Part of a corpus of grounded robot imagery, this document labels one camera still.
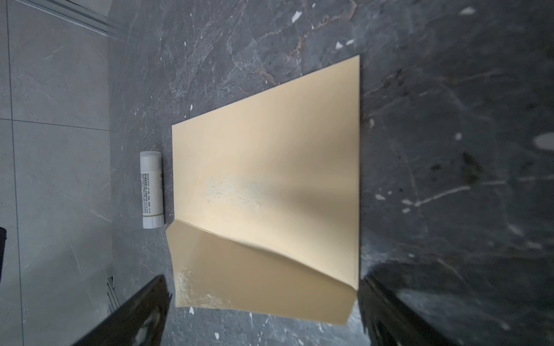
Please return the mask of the tan paper envelope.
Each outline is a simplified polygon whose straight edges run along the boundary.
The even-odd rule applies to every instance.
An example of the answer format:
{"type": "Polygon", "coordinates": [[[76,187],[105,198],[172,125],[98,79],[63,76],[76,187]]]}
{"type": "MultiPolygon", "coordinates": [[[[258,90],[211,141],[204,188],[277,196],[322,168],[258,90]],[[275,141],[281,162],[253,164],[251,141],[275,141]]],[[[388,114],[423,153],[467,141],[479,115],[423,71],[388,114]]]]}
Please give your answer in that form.
{"type": "Polygon", "coordinates": [[[359,290],[360,63],[173,125],[176,307],[347,323],[359,290]]]}

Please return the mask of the white glue stick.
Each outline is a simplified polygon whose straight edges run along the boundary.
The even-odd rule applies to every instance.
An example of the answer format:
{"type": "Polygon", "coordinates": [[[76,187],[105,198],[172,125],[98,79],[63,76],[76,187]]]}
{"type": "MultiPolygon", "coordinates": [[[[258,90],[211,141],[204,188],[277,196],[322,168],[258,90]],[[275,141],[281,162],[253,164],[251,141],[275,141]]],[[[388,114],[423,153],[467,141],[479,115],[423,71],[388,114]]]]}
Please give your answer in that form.
{"type": "Polygon", "coordinates": [[[157,229],[164,226],[162,155],[158,151],[142,151],[139,160],[143,228],[157,229]]]}

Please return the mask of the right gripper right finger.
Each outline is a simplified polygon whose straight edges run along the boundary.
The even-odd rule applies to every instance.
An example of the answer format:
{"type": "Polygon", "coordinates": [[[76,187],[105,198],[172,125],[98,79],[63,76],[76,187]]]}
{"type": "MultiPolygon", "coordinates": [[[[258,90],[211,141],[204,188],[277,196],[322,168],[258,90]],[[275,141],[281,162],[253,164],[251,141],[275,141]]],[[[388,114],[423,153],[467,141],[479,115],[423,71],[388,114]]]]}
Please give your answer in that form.
{"type": "Polygon", "coordinates": [[[373,275],[359,285],[359,310],[372,345],[451,345],[373,275]]]}

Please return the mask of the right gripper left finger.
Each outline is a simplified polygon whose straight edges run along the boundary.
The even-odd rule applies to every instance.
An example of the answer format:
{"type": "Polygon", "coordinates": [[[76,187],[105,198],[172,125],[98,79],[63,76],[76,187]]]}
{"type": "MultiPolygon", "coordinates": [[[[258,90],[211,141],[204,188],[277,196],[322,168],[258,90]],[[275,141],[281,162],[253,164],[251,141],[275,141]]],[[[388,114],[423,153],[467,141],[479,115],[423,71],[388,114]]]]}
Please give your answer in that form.
{"type": "Polygon", "coordinates": [[[158,275],[75,345],[160,346],[170,301],[166,278],[158,275]]]}

